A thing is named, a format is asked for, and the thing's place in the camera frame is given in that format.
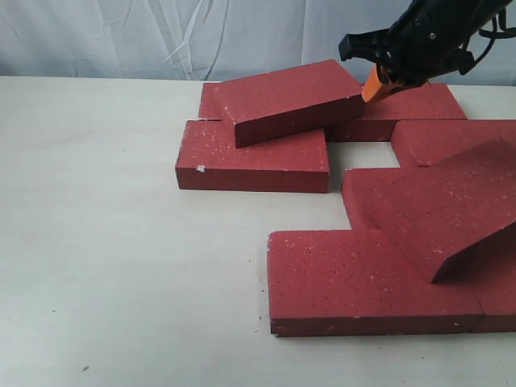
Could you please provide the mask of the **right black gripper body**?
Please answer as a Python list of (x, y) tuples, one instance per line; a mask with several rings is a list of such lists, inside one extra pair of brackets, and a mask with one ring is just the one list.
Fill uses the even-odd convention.
[(342, 61), (361, 58), (382, 66), (389, 79), (420, 86), (448, 73), (474, 69), (496, 40), (508, 37), (507, 1), (413, 1), (389, 28), (347, 34)]

